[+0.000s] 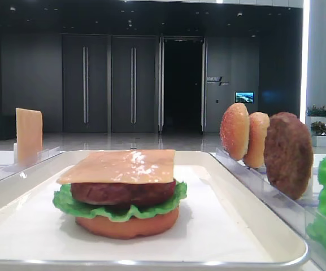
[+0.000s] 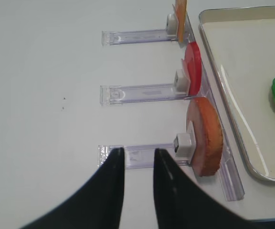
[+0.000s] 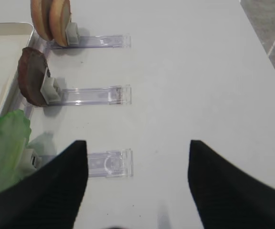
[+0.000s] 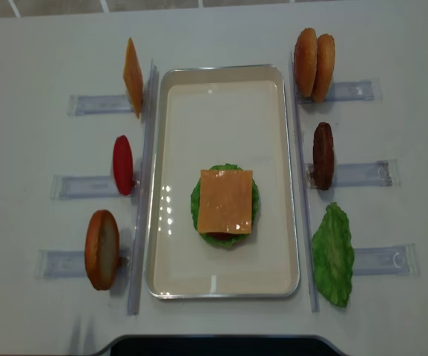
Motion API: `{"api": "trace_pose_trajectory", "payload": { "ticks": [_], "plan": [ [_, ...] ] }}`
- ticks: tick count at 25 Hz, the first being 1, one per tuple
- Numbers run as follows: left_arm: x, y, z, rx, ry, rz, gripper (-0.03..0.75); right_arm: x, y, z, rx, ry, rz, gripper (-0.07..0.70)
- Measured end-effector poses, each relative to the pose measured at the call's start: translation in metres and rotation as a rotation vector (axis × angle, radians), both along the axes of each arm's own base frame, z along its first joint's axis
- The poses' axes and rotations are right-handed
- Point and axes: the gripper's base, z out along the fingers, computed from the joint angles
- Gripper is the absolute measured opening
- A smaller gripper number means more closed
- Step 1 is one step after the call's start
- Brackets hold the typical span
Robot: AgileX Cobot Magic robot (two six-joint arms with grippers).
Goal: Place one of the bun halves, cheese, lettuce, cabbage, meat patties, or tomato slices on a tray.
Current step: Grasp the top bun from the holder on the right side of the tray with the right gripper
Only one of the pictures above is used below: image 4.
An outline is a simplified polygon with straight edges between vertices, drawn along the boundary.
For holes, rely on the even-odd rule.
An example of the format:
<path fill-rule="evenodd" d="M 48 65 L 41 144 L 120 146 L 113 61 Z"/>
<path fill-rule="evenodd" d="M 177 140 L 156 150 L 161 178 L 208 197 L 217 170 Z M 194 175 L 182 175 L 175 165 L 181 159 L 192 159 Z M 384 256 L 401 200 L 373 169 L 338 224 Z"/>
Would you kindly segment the dark robot base bottom edge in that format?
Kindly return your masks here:
<path fill-rule="evenodd" d="M 296 336 L 145 336 L 127 337 L 111 355 L 343 355 L 329 341 Z"/>

